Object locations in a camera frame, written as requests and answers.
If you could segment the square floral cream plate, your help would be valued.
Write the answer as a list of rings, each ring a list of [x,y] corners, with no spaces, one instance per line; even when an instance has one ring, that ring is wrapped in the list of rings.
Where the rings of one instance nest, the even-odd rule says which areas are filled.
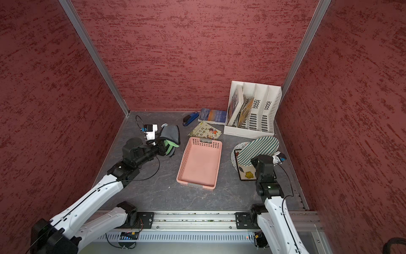
[[[236,152],[237,152],[236,158],[238,158],[238,155],[239,155],[239,153],[241,151],[236,151]],[[239,178],[240,178],[241,181],[255,181],[256,180],[256,176],[255,176],[256,169],[255,169],[255,167],[253,165],[242,166],[238,162],[238,159],[237,159],[237,165],[238,165],[238,168],[239,168],[238,173],[239,173]]]

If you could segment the green striped round plate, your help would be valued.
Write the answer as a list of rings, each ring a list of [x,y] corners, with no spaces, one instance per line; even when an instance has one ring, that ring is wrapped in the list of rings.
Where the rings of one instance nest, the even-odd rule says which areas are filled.
[[[251,159],[258,155],[274,155],[279,149],[279,140],[275,137],[261,137],[246,145],[237,156],[241,166],[252,166]]]

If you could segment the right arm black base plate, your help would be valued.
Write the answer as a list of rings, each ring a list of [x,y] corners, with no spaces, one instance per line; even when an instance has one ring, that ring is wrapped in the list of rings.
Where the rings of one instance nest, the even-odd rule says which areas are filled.
[[[253,222],[249,212],[235,213],[236,228],[239,230],[258,230],[258,225]]]

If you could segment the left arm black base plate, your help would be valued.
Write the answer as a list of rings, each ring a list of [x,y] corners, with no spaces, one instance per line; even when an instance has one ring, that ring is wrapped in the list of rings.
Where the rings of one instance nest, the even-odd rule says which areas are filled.
[[[135,221],[130,223],[129,228],[137,231],[151,229],[154,221],[154,212],[137,212]]]

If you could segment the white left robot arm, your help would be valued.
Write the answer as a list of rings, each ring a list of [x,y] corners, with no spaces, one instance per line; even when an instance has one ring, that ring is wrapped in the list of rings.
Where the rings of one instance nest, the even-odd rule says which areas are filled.
[[[143,143],[132,138],[123,147],[123,158],[73,205],[50,220],[39,220],[31,229],[29,254],[77,254],[100,235],[117,227],[138,224],[136,207],[121,202],[106,215],[88,219],[111,197],[137,181],[141,167],[158,156],[171,156],[179,143],[157,138]]]

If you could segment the multicolour speckled round plate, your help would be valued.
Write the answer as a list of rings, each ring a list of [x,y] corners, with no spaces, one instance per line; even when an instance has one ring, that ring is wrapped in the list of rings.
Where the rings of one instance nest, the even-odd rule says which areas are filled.
[[[234,167],[234,169],[235,169],[236,171],[239,171],[239,168],[238,168],[238,165],[237,165],[237,158],[236,158],[237,152],[236,152],[236,151],[241,151],[241,150],[242,150],[243,148],[245,148],[249,143],[250,143],[250,142],[241,142],[241,143],[237,144],[237,145],[232,149],[230,159],[231,159],[232,166]]]

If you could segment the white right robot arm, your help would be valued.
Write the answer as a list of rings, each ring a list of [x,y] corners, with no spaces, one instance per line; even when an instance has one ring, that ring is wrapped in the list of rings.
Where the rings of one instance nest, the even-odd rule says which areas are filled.
[[[286,195],[274,172],[274,158],[258,155],[251,159],[256,172],[256,191],[263,205],[252,206],[252,220],[260,228],[273,254],[307,254],[291,219]]]

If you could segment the green cleaning cloth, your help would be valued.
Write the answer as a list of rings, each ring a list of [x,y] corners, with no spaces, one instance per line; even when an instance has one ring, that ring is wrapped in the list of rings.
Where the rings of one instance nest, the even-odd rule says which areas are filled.
[[[163,124],[157,140],[163,143],[166,150],[165,155],[172,157],[176,148],[179,148],[181,144],[179,127],[167,123]]]

